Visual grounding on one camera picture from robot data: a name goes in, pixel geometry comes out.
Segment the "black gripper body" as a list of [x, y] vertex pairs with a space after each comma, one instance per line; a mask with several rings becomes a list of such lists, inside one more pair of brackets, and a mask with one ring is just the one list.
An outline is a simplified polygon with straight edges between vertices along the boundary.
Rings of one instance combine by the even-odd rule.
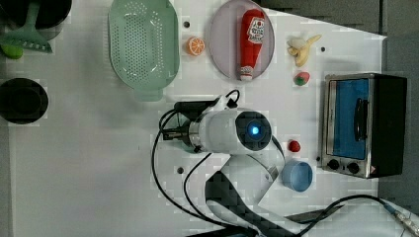
[[190, 122], [187, 120], [182, 125], [174, 128], [164, 128], [162, 130], [164, 140], [181, 140], [185, 145], [191, 146], [191, 140], [189, 135]]

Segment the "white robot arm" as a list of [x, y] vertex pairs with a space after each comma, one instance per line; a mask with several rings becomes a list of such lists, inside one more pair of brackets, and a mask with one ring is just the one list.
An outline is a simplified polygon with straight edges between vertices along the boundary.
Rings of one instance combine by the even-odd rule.
[[296, 192], [309, 188], [311, 167], [288, 161], [268, 119], [255, 111], [222, 110], [185, 114], [176, 128], [163, 127], [165, 140], [180, 139], [195, 152], [225, 154], [227, 161], [204, 184], [205, 203], [218, 219], [258, 230], [264, 237], [303, 237], [327, 212], [321, 210], [300, 223], [260, 206], [271, 185], [280, 180]]

